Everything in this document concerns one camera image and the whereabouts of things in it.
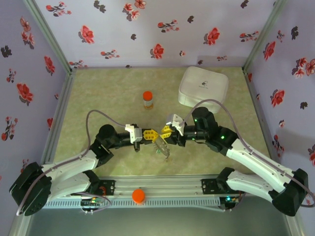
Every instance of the floral wallpaper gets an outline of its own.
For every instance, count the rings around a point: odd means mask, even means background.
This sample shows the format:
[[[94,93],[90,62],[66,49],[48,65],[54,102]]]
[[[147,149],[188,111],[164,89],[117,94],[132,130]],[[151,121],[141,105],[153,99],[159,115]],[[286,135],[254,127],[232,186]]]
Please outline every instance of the floral wallpaper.
[[[0,234],[6,236],[17,210],[9,188],[29,163],[41,161],[66,72],[22,1],[0,7],[0,21],[0,208],[5,215]]]
[[[248,69],[255,102],[269,127],[273,158],[309,175],[315,191],[315,47],[310,0],[288,1],[264,47]],[[313,203],[310,196],[304,204]],[[314,235],[315,210],[300,208],[306,235]]]
[[[131,68],[243,66],[275,0],[35,2],[71,68]]]

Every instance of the white box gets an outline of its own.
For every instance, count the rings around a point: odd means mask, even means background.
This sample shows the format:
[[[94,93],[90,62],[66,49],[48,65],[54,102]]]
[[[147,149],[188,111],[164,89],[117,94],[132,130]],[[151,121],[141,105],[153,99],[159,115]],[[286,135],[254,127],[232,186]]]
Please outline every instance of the white box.
[[[179,86],[178,101],[189,107],[194,107],[205,99],[215,99],[223,103],[227,88],[228,77],[226,75],[190,66]],[[205,102],[200,106],[208,108],[212,113],[217,113],[221,108],[214,102]]]

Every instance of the wire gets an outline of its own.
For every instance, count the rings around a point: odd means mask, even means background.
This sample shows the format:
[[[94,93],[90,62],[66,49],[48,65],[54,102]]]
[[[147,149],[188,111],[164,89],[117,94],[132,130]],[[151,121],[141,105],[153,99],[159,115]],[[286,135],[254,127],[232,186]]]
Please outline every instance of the wire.
[[[205,209],[205,210],[214,210],[214,211],[218,211],[218,212],[225,212],[225,209],[222,209],[219,206],[218,206],[218,208],[213,208],[213,207],[210,207],[210,206],[198,206],[198,205],[189,206],[189,207]]]
[[[104,207],[100,207],[100,208],[98,208],[98,209],[96,209],[96,210],[91,211],[91,214],[93,214],[94,212],[98,212],[98,211],[104,210],[104,209],[106,209],[106,208],[109,208],[109,207],[112,205],[112,202],[111,202],[107,197],[102,196],[102,195],[96,195],[96,194],[91,194],[91,193],[87,193],[87,192],[79,192],[78,194],[86,195],[86,196],[91,196],[91,197],[97,197],[97,198],[103,198],[103,199],[105,199],[106,201],[108,201],[108,203],[109,203],[108,205],[106,205],[106,206],[104,206]]]
[[[195,143],[198,143],[198,144],[205,144],[205,142],[197,142],[196,140],[194,140]]]
[[[238,202],[238,204],[236,204],[236,206],[235,207],[233,207],[233,210],[236,208],[236,207],[238,207],[239,206],[239,204],[243,201],[243,199],[245,198],[245,195],[246,195],[246,193],[244,193],[242,196],[240,196],[239,197],[239,202]]]
[[[301,207],[307,207],[307,208],[312,208],[312,207],[315,207],[315,194],[312,193],[310,191],[309,188],[307,188],[306,186],[304,186],[300,181],[298,181],[297,179],[293,178],[292,176],[288,175],[285,171],[281,170],[280,168],[278,168],[278,166],[275,166],[274,164],[268,162],[267,160],[265,160],[263,157],[261,157],[260,155],[258,155],[257,153],[255,153],[245,142],[245,140],[242,138],[236,124],[235,124],[235,121],[231,115],[231,113],[228,111],[228,109],[222,104],[220,103],[219,101],[217,100],[214,100],[214,99],[205,99],[205,100],[202,100],[200,102],[198,102],[193,108],[192,110],[188,113],[188,115],[185,117],[185,119],[179,124],[179,126],[182,126],[183,124],[185,124],[185,122],[188,120],[188,118],[191,116],[192,112],[202,103],[204,102],[214,102],[214,103],[217,103],[218,105],[220,105],[224,110],[225,112],[228,114],[231,122],[232,122],[232,125],[235,129],[235,132],[237,133],[241,143],[244,145],[244,147],[252,154],[254,155],[255,157],[257,157],[259,160],[261,160],[262,162],[264,162],[265,164],[273,167],[274,169],[276,169],[277,171],[279,171],[282,175],[288,177],[289,179],[291,179],[292,181],[294,181],[295,183],[297,183],[301,188],[303,188],[313,199],[313,204],[312,205],[304,205],[302,204]]]
[[[88,147],[87,149],[84,151],[84,153],[82,155],[79,155],[71,160],[68,160],[68,161],[65,161],[65,162],[62,162],[62,163],[59,163],[58,165],[56,166],[53,166],[52,168],[46,170],[45,172],[43,172],[42,174],[40,174],[35,180],[34,182],[30,185],[30,187],[28,188],[26,194],[24,195],[24,198],[22,199],[19,207],[18,207],[18,210],[16,212],[16,215],[21,215],[23,212],[22,212],[22,207],[24,206],[25,202],[26,202],[26,199],[28,198],[28,196],[30,195],[30,192],[32,191],[32,189],[34,188],[34,186],[37,184],[37,182],[42,178],[44,177],[46,174],[52,172],[53,170],[57,169],[58,167],[60,166],[63,166],[63,165],[66,165],[66,164],[69,164],[69,163],[72,163],[74,161],[77,161],[79,159],[81,159],[83,156],[85,156],[88,152],[89,152],[89,149],[90,149],[90,146],[91,146],[91,138],[90,138],[90,133],[89,133],[89,117],[90,117],[90,114],[92,112],[97,112],[97,113],[100,113],[101,115],[105,116],[106,118],[108,118],[110,121],[112,121],[113,123],[115,123],[116,125],[120,126],[120,127],[125,127],[124,125],[122,124],[119,124],[118,122],[116,122],[115,120],[113,120],[112,118],[110,118],[108,115],[106,115],[105,113],[99,111],[99,110],[91,110],[88,112],[87,114],[87,117],[85,119],[85,129],[86,129],[86,132],[87,132],[87,135],[88,135]]]

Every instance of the orange cap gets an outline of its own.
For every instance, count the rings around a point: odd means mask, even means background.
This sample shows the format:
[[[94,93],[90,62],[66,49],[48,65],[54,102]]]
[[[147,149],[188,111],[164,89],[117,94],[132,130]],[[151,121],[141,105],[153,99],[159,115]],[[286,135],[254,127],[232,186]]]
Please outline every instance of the orange cap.
[[[142,189],[136,189],[132,193],[132,199],[137,204],[142,204],[144,202],[146,195]]]
[[[150,91],[145,91],[145,92],[143,93],[143,99],[144,99],[145,101],[151,101],[152,98],[153,98],[153,94],[152,94]]]

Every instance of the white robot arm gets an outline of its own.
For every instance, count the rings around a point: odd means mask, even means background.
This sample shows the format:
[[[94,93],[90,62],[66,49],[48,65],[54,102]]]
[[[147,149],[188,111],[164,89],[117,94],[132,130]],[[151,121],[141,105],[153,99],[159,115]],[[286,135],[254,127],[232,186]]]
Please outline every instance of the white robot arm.
[[[214,115],[205,107],[196,108],[192,117],[195,125],[182,124],[182,118],[170,115],[163,129],[168,131],[164,134],[166,142],[185,147],[187,140],[203,140],[211,150],[243,164],[256,174],[245,175],[225,168],[217,177],[220,188],[262,197],[282,213],[296,214],[307,194],[296,181],[308,187],[306,172],[301,169],[294,172],[255,150],[234,131],[218,126]]]
[[[256,175],[244,175],[232,168],[225,168],[216,178],[222,191],[247,192],[270,201],[282,213],[294,216],[307,192],[296,184],[296,179],[308,187],[308,175],[303,170],[293,171],[266,157],[240,139],[232,130],[218,126],[211,112],[205,107],[196,108],[193,113],[194,125],[183,124],[183,119],[172,114],[162,130],[163,140],[168,144],[185,147],[188,140],[203,140],[212,151],[219,152],[240,162]],[[136,124],[126,125],[128,133],[118,134],[111,125],[100,128],[89,150],[61,163],[39,166],[29,164],[10,188],[10,193],[18,205],[25,198],[34,180],[45,174],[27,195],[23,204],[24,215],[39,211],[48,201],[68,194],[89,192],[95,194],[99,179],[92,171],[107,163],[113,154],[110,148],[133,146],[140,150],[140,144],[150,144],[144,134],[151,129],[141,129]]]

